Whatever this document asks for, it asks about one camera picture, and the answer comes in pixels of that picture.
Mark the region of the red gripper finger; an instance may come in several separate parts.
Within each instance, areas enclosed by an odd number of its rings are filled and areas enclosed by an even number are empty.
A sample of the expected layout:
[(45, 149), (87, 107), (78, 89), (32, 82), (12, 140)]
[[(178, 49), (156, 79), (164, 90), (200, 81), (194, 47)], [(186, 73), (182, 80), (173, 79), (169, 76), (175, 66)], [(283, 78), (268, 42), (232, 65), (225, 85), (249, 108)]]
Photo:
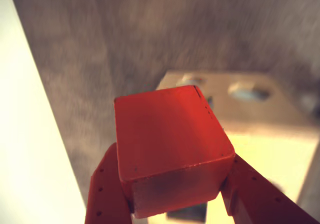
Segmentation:
[(108, 148), (91, 176), (85, 224), (132, 223), (119, 178), (116, 146)]
[(240, 156), (221, 187), (224, 205), (237, 224), (313, 224), (318, 221), (290, 200)]

